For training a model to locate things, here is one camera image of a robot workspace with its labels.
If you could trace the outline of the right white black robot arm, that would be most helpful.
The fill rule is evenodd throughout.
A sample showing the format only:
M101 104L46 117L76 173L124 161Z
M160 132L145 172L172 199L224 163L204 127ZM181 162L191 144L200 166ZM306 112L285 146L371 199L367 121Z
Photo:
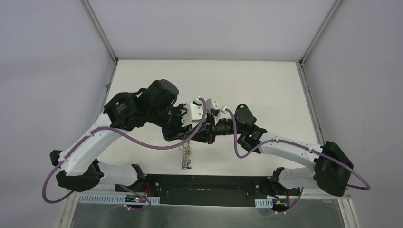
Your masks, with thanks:
M276 168L269 185L273 193L280 195L289 189L308 187L319 188L336 197L344 195L354 166L336 143L302 143L269 132L256 125L256 117L244 104L238 105L229 119L215 121L214 113L208 114L192 140L212 144L216 136L234 135L234 144L246 150L243 158L255 152L301 165L294 169Z

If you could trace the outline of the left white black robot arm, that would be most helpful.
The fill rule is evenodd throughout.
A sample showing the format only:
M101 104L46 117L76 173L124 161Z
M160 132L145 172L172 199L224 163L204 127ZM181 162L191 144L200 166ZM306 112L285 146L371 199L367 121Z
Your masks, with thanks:
M116 166L97 160L114 141L146 123L161 128L166 141L183 140L191 127L183 127L185 105L174 106L179 90L168 80L155 80L137 92L116 94L105 106L95 124L72 147L50 153L59 166L56 175L60 187L83 192L98 184L124 185L133 192L145 186L139 165Z

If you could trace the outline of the metal disc keyring holder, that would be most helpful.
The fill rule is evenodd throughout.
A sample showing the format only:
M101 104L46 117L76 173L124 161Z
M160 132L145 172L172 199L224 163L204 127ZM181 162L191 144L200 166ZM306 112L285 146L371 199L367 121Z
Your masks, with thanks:
M191 143L186 142L184 145L179 147L179 150L182 152L182 169L183 170L189 170L191 169Z

